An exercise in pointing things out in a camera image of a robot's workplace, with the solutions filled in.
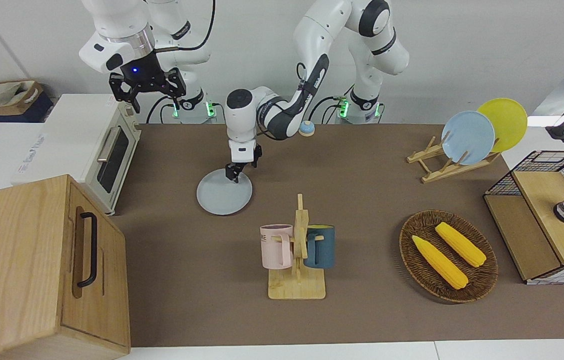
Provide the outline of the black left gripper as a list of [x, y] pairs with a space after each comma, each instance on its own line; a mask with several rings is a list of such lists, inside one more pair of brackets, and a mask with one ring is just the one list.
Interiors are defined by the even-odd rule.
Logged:
[[225, 177], [230, 182], [239, 183], [243, 168], [248, 164], [257, 167], [259, 157], [262, 155], [263, 149], [259, 144], [238, 144], [233, 151], [233, 163], [225, 166]]

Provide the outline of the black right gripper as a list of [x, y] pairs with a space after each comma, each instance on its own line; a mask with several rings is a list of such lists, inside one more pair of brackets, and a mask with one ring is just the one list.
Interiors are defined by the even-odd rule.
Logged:
[[187, 86], [178, 68], [164, 72], [154, 51], [120, 67], [122, 73], [111, 73], [109, 84], [119, 102], [129, 103], [136, 113], [141, 107], [136, 97], [139, 93], [161, 92], [179, 101], [186, 95]]

